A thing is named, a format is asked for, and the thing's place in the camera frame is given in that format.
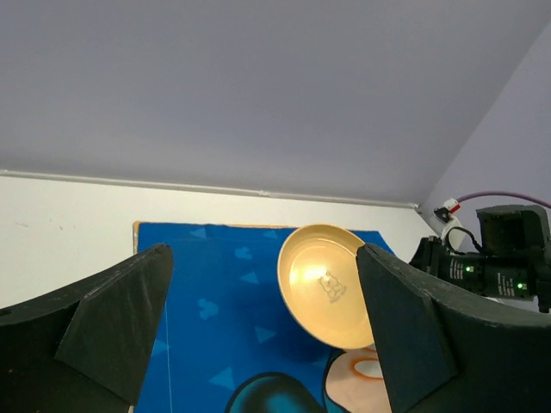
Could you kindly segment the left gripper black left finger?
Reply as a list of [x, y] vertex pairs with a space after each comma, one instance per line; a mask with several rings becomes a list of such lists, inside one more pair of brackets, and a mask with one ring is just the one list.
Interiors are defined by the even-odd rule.
[[1, 310], [3, 412], [128, 412], [139, 401], [173, 269], [155, 245]]

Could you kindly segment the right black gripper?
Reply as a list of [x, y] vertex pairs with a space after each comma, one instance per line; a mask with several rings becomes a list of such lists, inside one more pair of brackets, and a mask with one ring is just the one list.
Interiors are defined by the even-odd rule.
[[536, 296], [536, 273], [524, 259], [456, 254], [435, 237], [421, 239], [410, 265], [484, 297]]

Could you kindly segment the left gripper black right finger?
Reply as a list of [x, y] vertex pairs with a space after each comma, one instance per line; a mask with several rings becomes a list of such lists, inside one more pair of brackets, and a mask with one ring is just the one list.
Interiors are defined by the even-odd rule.
[[548, 412], [550, 317], [482, 298], [373, 244], [356, 265], [394, 412]]

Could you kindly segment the blue cartoon placemat cloth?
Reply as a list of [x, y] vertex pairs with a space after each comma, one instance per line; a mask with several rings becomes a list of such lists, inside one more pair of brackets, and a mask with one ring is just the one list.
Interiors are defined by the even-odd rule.
[[137, 251], [170, 246], [174, 268], [139, 412], [387, 412], [373, 346], [308, 335], [279, 292], [288, 228], [138, 223]]

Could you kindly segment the tan round plate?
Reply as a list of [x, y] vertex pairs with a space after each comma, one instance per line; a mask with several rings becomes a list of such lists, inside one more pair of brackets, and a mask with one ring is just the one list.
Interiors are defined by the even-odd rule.
[[356, 266], [363, 245], [344, 228], [317, 224], [293, 231], [279, 252], [277, 280], [285, 306], [306, 332], [334, 348], [375, 343]]

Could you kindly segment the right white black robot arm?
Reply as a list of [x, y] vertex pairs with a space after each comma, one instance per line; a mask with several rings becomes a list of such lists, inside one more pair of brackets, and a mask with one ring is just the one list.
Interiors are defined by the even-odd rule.
[[410, 264], [470, 293], [537, 301], [550, 313], [550, 228], [541, 206], [505, 205], [477, 212], [480, 239], [443, 207], [439, 237], [421, 239]]

